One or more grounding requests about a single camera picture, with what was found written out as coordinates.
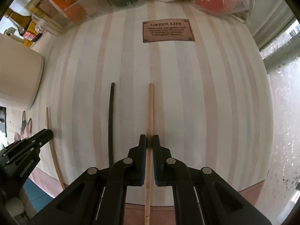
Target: round metal pivot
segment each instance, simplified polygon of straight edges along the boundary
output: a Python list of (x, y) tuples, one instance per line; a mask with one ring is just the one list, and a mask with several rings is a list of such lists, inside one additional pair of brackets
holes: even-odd
[(132, 159), (131, 159), (131, 158), (125, 158), (125, 159), (123, 160), (123, 162), (124, 162), (125, 164), (130, 164), (130, 163), (132, 163)]
[(96, 172), (97, 172), (97, 168), (90, 167), (90, 168), (88, 169), (88, 174), (90, 174), (90, 175), (93, 175), (93, 174), (95, 174)]
[(211, 174), (212, 173), (212, 170), (209, 168), (209, 167), (204, 167), (202, 169), (202, 172), (205, 173), (205, 174)]
[(174, 164), (175, 162), (176, 162), (176, 160), (174, 158), (167, 159), (167, 163), (169, 163), (169, 164)]

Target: blue surface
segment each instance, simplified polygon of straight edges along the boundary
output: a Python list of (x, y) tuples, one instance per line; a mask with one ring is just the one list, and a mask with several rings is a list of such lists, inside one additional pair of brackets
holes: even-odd
[(31, 179), (27, 179), (24, 188), (29, 200), (31, 201), (33, 207), (39, 212), (43, 209), (49, 202), (53, 200), (51, 196), (46, 194), (41, 190)]

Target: cream-colored cylinder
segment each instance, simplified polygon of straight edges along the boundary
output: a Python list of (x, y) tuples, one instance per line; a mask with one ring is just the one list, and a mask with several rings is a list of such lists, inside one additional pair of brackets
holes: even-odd
[(0, 34), (0, 106), (28, 110), (41, 81), (40, 53)]

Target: red label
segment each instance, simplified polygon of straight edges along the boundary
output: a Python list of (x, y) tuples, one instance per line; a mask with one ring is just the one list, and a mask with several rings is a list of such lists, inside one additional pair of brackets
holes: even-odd
[(23, 37), (27, 40), (33, 40), (36, 35), (30, 31), (26, 31), (24, 34), (23, 34)]

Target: striped tablecloth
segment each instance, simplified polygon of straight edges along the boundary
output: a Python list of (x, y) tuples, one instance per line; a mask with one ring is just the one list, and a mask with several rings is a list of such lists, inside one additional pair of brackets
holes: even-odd
[[(143, 43), (142, 22), (189, 19), (195, 42)], [(154, 83), (154, 134), (188, 166), (210, 166), (236, 190), (265, 179), (273, 139), (267, 73), (246, 25), (210, 16), (187, 0), (148, 0), (55, 37), (32, 49), (45, 57), (35, 102), (26, 116), (33, 134), (46, 127), (46, 107), (64, 182), (87, 168), (108, 167), (108, 106), (114, 102), (114, 159), (127, 156), (147, 129), (148, 84)], [(8, 141), (22, 112), (7, 110)], [(57, 179), (49, 145), (38, 168)], [(144, 188), (127, 202), (144, 203)], [(173, 204), (171, 188), (154, 188), (152, 205)]]

